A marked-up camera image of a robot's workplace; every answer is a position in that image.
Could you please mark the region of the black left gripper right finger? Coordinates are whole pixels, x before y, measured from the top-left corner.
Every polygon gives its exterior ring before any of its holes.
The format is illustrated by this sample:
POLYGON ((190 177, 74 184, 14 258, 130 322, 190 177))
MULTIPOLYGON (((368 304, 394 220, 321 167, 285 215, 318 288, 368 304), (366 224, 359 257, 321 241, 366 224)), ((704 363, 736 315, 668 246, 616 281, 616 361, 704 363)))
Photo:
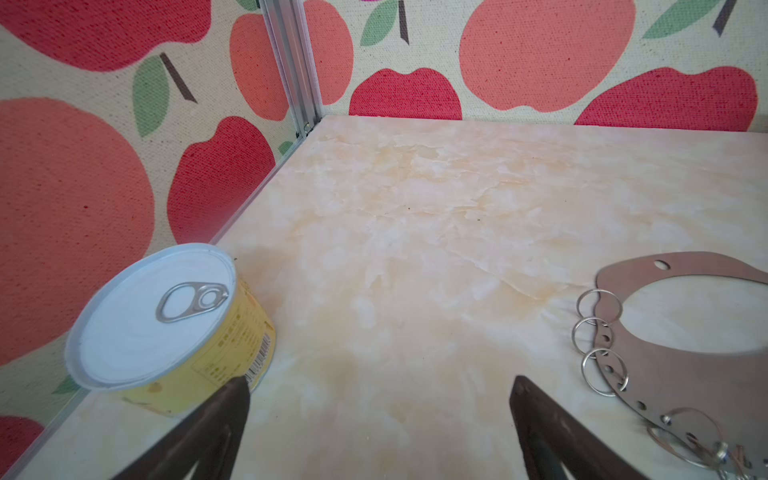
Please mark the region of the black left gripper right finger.
POLYGON ((645 477, 528 377, 515 377, 509 405, 530 479, 645 477))

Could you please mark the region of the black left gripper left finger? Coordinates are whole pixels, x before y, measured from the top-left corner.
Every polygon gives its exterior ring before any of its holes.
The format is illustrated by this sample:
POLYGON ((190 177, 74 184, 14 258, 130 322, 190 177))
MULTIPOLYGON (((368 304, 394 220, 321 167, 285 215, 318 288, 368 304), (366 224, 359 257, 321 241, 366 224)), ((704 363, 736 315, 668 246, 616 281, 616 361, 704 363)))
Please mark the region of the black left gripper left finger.
POLYGON ((228 479, 250 405, 243 376, 230 379, 117 479, 228 479))

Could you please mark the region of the metal key organizer plate with rings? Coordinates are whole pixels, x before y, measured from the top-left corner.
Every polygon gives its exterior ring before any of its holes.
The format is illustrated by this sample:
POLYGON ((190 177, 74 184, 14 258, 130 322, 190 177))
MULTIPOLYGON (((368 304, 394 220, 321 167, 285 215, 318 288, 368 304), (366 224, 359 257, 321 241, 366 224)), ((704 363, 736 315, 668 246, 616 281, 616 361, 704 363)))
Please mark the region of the metal key organizer plate with rings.
POLYGON ((578 330, 595 328, 581 351, 586 386, 618 398, 649 425, 691 451, 689 462, 722 477, 767 476, 767 351, 696 353, 639 338, 623 324, 626 303, 641 289, 683 277, 715 277, 765 285, 767 274, 736 258, 705 251, 662 253, 601 268, 592 289, 577 300, 597 298, 581 313, 578 330))

